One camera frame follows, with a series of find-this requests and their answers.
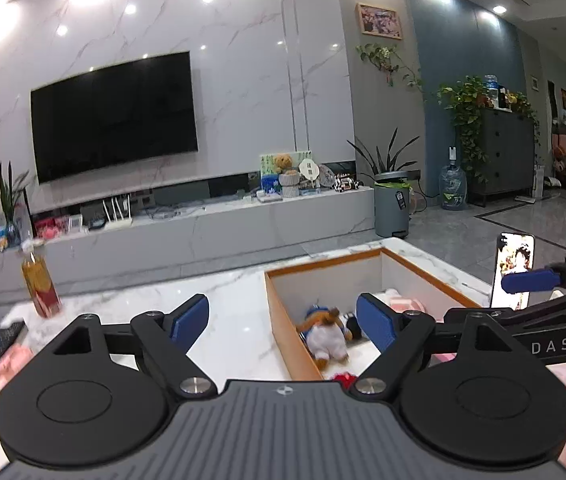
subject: blue gripper pad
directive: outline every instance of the blue gripper pad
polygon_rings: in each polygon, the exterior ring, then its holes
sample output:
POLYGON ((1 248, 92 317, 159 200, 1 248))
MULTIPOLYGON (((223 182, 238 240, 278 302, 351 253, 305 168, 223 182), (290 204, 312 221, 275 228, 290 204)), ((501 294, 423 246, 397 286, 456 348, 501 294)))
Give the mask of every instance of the blue gripper pad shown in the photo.
POLYGON ((551 269, 510 272, 500 279, 501 288, 508 294, 552 290, 560 285, 560 276, 551 269))
POLYGON ((196 294, 174 313, 170 339, 183 352, 187 352, 207 327, 209 302, 203 294, 196 294))
POLYGON ((391 315, 399 316, 390 307, 367 292, 357 300, 357 320, 378 351, 384 352, 396 339, 396 328, 391 315))

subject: picture frame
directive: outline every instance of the picture frame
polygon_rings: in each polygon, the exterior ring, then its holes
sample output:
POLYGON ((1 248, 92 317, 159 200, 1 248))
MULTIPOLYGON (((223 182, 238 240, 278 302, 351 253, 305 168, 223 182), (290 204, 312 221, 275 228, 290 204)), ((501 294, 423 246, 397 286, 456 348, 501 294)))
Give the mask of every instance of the picture frame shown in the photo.
POLYGON ((560 100, 562 101, 563 110, 566 110, 566 89, 560 89, 560 100))
POLYGON ((398 12, 386 7, 357 4, 357 17, 362 34, 402 40, 403 31, 398 12))

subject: white marble countertop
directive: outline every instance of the white marble countertop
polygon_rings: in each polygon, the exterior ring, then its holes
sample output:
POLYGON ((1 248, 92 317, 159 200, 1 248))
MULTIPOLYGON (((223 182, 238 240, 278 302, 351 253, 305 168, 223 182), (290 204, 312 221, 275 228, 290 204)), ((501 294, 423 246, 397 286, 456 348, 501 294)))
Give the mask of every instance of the white marble countertop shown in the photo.
MULTIPOLYGON (((400 240, 387 238, 344 250, 302 256, 273 264, 230 270, 186 280, 123 288, 98 294, 62 298, 63 311, 41 319, 31 301, 18 303, 3 320, 23 318, 29 332, 24 344, 35 352, 43 348, 79 314, 97 314, 102 324, 126 323, 148 310, 170 312, 192 295, 205 294, 210 316, 207 329, 188 352, 222 391, 225 381, 236 379, 288 380, 285 363, 272 336, 264 270, 387 247, 421 269, 449 284, 482 306, 489 306, 490 286, 438 258, 400 240)), ((134 367, 134 357, 113 356, 134 367)), ((0 447, 0 469, 7 459, 0 447)))

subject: blue accent wall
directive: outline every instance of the blue accent wall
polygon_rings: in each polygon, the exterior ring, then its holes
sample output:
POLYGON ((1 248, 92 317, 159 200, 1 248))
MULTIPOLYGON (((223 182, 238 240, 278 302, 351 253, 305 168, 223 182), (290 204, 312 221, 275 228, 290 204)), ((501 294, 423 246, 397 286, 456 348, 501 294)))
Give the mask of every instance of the blue accent wall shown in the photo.
POLYGON ((514 25, 467 0, 409 0, 425 102, 425 182, 438 190, 438 173, 454 145, 451 114, 438 104, 441 83, 493 74, 511 91, 525 92, 523 57, 514 25))

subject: smartphone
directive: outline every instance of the smartphone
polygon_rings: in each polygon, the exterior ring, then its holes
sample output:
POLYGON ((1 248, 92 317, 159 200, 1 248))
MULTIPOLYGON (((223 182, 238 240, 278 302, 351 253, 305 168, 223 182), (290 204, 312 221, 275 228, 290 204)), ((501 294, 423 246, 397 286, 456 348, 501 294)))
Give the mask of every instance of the smartphone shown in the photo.
POLYGON ((496 239, 496 268, 492 285, 492 308, 522 310, 527 307, 529 292, 508 294, 500 287, 500 280, 510 272, 527 272, 534 264, 534 237, 501 233, 496 239))

